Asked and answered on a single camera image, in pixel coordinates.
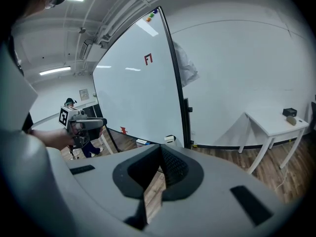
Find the sleeve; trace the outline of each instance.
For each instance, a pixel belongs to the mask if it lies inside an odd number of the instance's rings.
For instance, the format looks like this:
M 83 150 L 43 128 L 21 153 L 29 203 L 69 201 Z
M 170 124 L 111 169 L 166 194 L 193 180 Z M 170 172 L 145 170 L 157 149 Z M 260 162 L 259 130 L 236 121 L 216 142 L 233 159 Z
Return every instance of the sleeve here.
M 26 117 L 26 120 L 24 121 L 22 130 L 27 133 L 28 130 L 32 127 L 32 125 L 33 125 L 33 120 L 32 120 L 32 117 L 29 113 L 28 116 Z

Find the red mark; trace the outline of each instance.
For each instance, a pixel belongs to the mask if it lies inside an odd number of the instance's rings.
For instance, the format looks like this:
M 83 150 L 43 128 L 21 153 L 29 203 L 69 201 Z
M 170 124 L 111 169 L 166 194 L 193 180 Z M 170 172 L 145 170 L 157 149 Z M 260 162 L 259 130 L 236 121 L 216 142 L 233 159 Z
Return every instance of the red mark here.
M 148 63 L 147 63 L 147 61 L 148 61 L 148 57 L 150 57 L 150 63 L 153 63 L 152 54 L 151 54 L 151 53 L 150 53 L 150 54 L 147 54 L 147 55 L 145 56 L 146 66 L 148 65 Z
M 126 134 L 127 133 L 127 131 L 125 130 L 126 129 L 125 127 L 120 127 L 120 128 L 122 130 L 122 134 Z

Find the whiteboard frame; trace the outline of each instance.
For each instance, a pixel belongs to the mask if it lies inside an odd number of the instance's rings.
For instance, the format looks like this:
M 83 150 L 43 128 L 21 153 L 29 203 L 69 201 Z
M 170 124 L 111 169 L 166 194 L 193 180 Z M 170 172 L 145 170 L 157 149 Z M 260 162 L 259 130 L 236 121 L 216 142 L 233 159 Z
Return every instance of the whiteboard frame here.
M 179 67 L 178 67 L 178 62 L 177 62 L 177 57 L 176 57 L 176 53 L 174 50 L 174 46 L 173 46 L 173 42 L 172 42 L 172 38 L 171 38 L 171 33 L 165 18 L 165 15 L 163 13 L 162 7 L 158 6 L 155 9 L 160 11 L 160 16 L 161 16 L 161 20 L 162 20 L 162 24 L 166 33 L 166 37 L 167 37 L 167 41 L 168 41 L 168 45 L 169 45 L 169 49 L 170 49 L 170 54 L 171 54 L 171 59 L 172 59 L 172 64 L 173 64 L 173 69 L 174 69 L 174 75 L 175 75 L 175 79 L 176 79 L 176 84 L 177 84 L 177 90 L 178 90 L 178 96 L 179 96 L 179 105 L 180 105 L 180 112 L 181 112 L 181 121 L 182 121 L 182 129 L 183 129 L 183 143 L 184 143 L 184 148 L 190 148 L 191 145 L 191 131 L 190 131 L 190 124 L 188 124 L 188 118 L 187 116 L 188 114 L 188 110 L 187 108 L 185 108 L 185 102 L 184 102 L 184 98 L 183 98 L 183 91 L 182 91 L 182 85 L 181 85 L 181 78 L 180 78 L 180 72 L 179 72 Z M 101 59 L 99 60 L 99 62 L 102 60 L 102 58 L 107 54 L 107 52 L 110 50 L 110 48 L 115 44 L 115 42 L 130 28 L 132 27 L 134 24 L 136 24 L 136 22 L 140 19 L 142 19 L 143 17 L 145 17 L 146 15 L 148 15 L 148 12 L 146 14 L 144 14 L 143 16 L 141 16 L 140 18 L 138 18 L 137 20 L 134 21 L 133 24 L 131 24 L 129 27 L 127 27 L 119 36 L 118 38 L 111 44 L 111 46 L 108 48 L 108 50 L 104 53 L 104 55 L 101 57 Z

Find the ceiling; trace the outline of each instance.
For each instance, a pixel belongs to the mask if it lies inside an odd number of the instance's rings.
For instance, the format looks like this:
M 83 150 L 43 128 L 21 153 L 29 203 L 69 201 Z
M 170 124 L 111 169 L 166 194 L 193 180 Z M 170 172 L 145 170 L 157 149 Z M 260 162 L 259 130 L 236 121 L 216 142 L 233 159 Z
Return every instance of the ceiling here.
M 108 43 L 113 41 L 112 36 L 122 31 L 124 22 L 135 20 L 137 13 L 144 8 L 153 9 L 151 4 L 156 1 L 66 0 L 55 8 L 18 21 L 12 29 L 12 35 L 26 79 L 36 83 L 71 74 L 90 74 L 97 61 L 80 60 L 82 43 L 91 39 L 102 44 L 105 52 Z M 82 26 L 86 32 L 79 34 Z M 71 66 L 71 70 L 39 75 L 39 72 L 63 66 Z

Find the white table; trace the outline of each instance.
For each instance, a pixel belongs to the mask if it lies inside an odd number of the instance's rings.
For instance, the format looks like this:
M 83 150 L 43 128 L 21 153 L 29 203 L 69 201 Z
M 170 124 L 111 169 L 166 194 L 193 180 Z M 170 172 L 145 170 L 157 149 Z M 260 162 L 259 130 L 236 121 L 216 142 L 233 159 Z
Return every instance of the white table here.
M 261 110 L 253 110 L 245 112 L 246 116 L 248 117 L 248 125 L 246 129 L 246 133 L 243 138 L 242 146 L 239 148 L 239 153 L 242 152 L 247 139 L 249 137 L 251 122 L 256 123 L 266 134 L 267 138 L 251 167 L 248 169 L 248 174 L 251 174 L 255 168 L 260 163 L 262 157 L 265 155 L 267 149 L 271 149 L 274 143 L 275 138 L 280 135 L 284 135 L 286 133 L 298 131 L 299 134 L 297 139 L 291 148 L 289 154 L 280 165 L 280 168 L 284 168 L 287 162 L 290 160 L 291 156 L 294 154 L 298 144 L 300 143 L 304 130 L 306 127 L 309 126 L 307 122 L 302 120 L 299 117 L 295 117 L 296 125 L 291 125 L 289 122 L 286 121 L 286 117 L 282 115 L 281 112 L 276 112 L 274 110 L 269 109 L 261 109 Z

